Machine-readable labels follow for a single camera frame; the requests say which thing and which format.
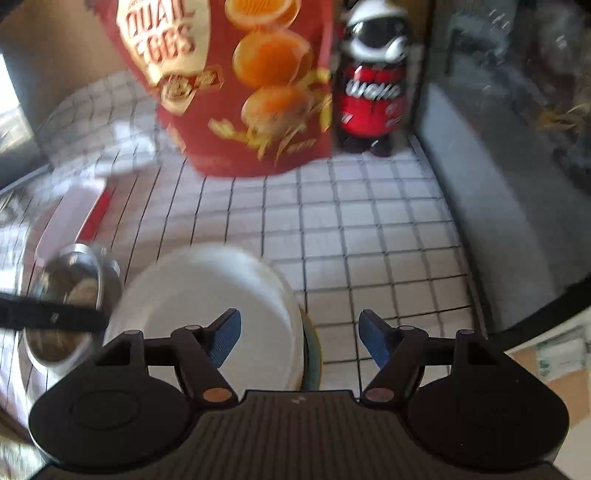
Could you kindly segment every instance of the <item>gold label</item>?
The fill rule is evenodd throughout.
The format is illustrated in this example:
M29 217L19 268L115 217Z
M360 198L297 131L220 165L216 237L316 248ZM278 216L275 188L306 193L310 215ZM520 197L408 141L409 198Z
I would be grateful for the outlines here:
M219 90L222 85L222 68L218 65L189 76L172 74L163 80L162 105L169 112L182 115L196 94Z
M203 70L211 33L209 0L119 0L116 21L150 85Z

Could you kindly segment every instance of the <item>black visor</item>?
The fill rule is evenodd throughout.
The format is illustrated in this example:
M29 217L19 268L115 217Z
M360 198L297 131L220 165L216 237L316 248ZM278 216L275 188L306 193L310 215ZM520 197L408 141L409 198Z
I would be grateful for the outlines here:
M345 40L356 38L369 48L383 48L401 35L407 35L407 23L400 17L372 18L345 30Z

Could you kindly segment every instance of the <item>white helmet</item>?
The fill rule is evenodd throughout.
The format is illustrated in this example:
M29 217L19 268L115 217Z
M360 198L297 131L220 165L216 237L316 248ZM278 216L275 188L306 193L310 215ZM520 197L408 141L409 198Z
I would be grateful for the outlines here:
M398 63L409 48L407 11L388 0L361 0L346 15L342 50L356 60Z

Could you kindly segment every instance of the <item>red label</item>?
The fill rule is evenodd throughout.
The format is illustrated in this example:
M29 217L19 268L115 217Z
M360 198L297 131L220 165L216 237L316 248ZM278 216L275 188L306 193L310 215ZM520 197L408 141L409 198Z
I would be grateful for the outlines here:
M358 137L381 137L396 128L406 110L405 67L348 67L339 92L340 126Z

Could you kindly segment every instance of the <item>white and red object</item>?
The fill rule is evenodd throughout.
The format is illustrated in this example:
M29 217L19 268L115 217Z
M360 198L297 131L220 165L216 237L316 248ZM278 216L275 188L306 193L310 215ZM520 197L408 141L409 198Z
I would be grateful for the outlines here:
M85 180L72 185L43 232L35 262L43 267L62 248L94 239L111 202L105 179Z
M409 22L387 0L361 0L346 15L337 73L337 136L345 151L389 156L407 109Z

